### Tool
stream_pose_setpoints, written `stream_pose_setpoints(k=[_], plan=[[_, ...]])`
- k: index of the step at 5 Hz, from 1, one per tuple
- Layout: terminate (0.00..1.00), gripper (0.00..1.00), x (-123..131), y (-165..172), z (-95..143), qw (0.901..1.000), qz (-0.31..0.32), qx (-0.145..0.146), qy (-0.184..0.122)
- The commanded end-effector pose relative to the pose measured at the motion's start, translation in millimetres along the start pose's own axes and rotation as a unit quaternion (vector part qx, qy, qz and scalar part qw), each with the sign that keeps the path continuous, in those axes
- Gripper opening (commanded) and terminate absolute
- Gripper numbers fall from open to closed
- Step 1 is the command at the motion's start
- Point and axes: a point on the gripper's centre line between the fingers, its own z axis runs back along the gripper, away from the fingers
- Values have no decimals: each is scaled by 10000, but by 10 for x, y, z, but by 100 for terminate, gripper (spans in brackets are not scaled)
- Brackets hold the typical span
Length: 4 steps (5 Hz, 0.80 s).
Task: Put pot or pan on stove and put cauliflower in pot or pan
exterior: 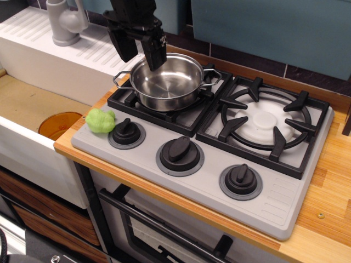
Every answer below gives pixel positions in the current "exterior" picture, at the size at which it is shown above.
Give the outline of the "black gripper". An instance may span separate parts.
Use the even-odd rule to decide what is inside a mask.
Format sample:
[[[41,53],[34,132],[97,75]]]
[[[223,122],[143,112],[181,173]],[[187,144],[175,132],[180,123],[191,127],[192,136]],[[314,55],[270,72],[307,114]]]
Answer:
[[[151,71],[160,68],[167,60],[167,38],[162,21],[154,12],[155,1],[111,1],[104,11],[107,30],[120,58],[129,62],[137,54],[136,41],[141,41],[146,61]]]

